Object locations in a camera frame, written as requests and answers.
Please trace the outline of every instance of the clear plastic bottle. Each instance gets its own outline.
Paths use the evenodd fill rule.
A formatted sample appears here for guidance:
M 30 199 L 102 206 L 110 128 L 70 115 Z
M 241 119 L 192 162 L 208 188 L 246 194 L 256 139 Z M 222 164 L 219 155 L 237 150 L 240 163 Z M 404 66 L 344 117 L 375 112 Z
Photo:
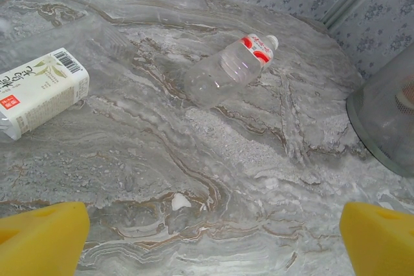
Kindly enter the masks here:
M 209 109 L 255 80 L 272 62 L 279 41 L 255 34 L 228 45 L 191 68 L 184 78 L 187 96 Z

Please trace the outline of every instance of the gray marble countertop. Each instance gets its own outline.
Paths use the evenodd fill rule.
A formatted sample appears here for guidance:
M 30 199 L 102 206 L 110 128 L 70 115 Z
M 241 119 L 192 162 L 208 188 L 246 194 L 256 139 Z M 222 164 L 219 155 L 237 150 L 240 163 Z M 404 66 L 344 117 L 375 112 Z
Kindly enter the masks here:
M 133 66 L 0 146 L 0 217 L 87 204 L 77 275 L 349 276 L 346 202 L 414 212 L 413 182 L 349 124 L 362 79 L 323 29 L 228 0 L 1 0 L 1 43 L 89 14 L 128 38 Z M 182 74 L 251 32 L 279 38 L 270 70 L 210 111 L 192 105 Z

